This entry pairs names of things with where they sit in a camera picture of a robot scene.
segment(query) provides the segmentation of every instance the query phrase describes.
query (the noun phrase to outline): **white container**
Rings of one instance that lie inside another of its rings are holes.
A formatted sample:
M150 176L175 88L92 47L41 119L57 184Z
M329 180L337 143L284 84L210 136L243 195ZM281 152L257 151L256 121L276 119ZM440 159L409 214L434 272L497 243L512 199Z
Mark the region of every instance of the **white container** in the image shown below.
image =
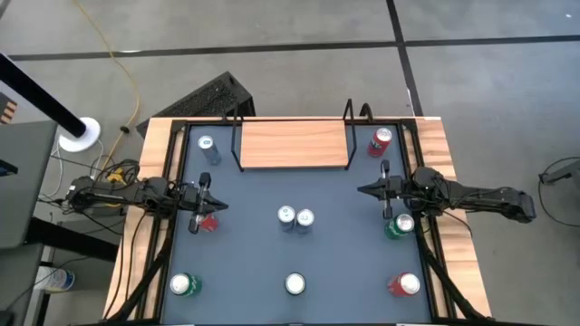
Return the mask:
M34 282L35 290L65 292L74 284L74 273L60 268L40 266Z

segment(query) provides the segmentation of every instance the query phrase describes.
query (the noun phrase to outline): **concrete floor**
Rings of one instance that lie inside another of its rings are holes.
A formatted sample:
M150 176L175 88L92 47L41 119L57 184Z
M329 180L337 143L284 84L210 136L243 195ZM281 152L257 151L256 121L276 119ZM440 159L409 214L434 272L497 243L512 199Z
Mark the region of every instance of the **concrete floor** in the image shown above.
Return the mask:
M393 40L382 0L82 1L115 50L269 43ZM573 0L396 0L407 40L580 34ZM0 20L9 54L103 51L69 0L12 1ZM578 155L580 43L409 48L425 115L441 116L459 180L512 186L537 199L537 174ZM394 48L125 58L142 96L139 121L209 79L231 71L252 93L258 115L337 115L347 98L375 114L409 116L405 80ZM131 115L131 87L109 60L18 62L75 114L97 119L109 149ZM44 120L27 107L14 122ZM131 134L116 158L139 158ZM100 149L66 158L91 163ZM88 169L65 164L64 187ZM52 161L44 181L58 178ZM545 189L559 218L580 223L577 191L564 181ZM502 321L576 325L580 302L580 230L538 210L530 225L470 215L492 312ZM50 207L38 206L38 216ZM55 219L80 220L78 216ZM107 287L55 295L46 325L92 322ZM72 306L75 314L59 307Z

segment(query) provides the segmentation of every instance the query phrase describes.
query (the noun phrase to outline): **green soda can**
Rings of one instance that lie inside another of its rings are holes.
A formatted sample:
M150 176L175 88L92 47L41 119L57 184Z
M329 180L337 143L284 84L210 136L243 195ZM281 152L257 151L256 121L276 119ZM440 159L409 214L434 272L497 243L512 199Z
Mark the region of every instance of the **green soda can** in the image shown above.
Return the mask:
M401 214L384 226L384 233L389 239L396 240L408 234L414 227L413 218L408 214Z
M179 273L171 277L171 291L178 296L190 296L201 291L201 278L189 273Z

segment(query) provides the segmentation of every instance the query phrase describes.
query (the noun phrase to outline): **white base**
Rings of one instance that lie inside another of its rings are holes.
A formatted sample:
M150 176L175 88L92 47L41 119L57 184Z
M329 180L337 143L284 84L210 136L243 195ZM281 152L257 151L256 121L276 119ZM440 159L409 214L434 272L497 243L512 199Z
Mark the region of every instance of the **white base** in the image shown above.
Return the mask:
M58 144L61 149L67 152L77 153L89 149L97 142L101 135L101 125L93 118L81 118L82 123L87 127L86 131L79 138L61 135L58 138Z

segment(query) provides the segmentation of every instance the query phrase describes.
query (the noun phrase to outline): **red soda can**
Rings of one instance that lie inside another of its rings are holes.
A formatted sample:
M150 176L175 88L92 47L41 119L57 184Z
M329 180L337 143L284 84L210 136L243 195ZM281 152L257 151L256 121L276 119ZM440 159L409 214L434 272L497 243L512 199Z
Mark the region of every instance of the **red soda can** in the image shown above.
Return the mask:
M218 228L219 221L211 214L207 214L199 221L199 228L206 232L214 232Z
M389 144L391 144L392 134L391 131L386 128L378 129L374 135L372 135L371 143L369 143L369 155L372 157L380 157L387 150Z
M411 273L400 273L391 278L388 284L389 292L396 297L412 296L421 287L417 276Z

